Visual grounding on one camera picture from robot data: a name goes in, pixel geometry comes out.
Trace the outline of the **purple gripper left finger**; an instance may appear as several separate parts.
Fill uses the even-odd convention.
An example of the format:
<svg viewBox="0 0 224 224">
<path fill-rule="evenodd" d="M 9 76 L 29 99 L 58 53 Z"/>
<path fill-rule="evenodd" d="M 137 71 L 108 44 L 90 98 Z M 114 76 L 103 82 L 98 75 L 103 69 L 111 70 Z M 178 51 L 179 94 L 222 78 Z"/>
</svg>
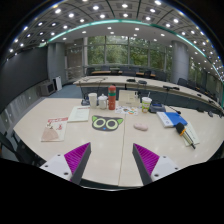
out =
<svg viewBox="0 0 224 224">
<path fill-rule="evenodd" d="M 66 154 L 56 154 L 41 169 L 79 185 L 90 154 L 91 143 L 86 143 Z"/>
</svg>

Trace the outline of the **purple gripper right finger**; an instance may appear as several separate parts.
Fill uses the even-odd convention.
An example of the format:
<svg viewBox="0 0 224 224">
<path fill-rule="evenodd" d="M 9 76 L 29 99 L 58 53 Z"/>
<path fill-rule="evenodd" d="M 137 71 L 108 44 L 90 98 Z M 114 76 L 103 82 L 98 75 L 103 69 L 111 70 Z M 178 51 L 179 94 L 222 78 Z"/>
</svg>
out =
<svg viewBox="0 0 224 224">
<path fill-rule="evenodd" d="M 132 154 L 143 185 L 148 185 L 179 170 L 169 157 L 159 156 L 136 143 L 133 144 Z"/>
</svg>

